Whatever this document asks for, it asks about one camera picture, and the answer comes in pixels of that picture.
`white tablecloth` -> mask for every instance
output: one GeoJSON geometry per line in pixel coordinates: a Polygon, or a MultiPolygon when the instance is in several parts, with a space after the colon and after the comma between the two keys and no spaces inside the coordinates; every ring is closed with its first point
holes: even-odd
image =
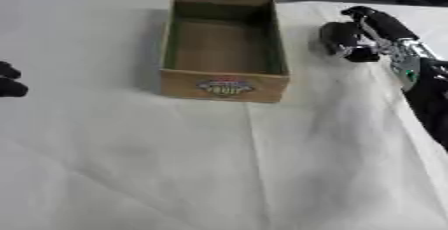
{"type": "MultiPolygon", "coordinates": [[[[0,0],[0,228],[447,229],[448,159],[381,64],[308,50],[342,3],[279,5],[278,104],[165,98],[169,0],[0,0]]],[[[448,57],[448,9],[375,6],[448,57]]]]}

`table surface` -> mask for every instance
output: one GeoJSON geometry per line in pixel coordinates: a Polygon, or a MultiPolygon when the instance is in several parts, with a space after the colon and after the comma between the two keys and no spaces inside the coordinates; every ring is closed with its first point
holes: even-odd
{"type": "MultiPolygon", "coordinates": [[[[1,229],[447,229],[448,159],[381,63],[312,53],[343,3],[278,5],[278,104],[156,95],[169,0],[0,0],[1,229]]],[[[448,9],[374,6],[448,57],[448,9]]]]}

